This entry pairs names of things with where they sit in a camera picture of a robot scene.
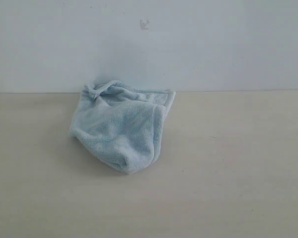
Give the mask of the light blue fluffy towel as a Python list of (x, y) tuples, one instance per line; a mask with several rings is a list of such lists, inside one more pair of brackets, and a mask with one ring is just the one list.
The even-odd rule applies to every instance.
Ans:
[(163, 125), (175, 95), (135, 89), (119, 80), (86, 84), (69, 135), (113, 169), (139, 172), (160, 156)]

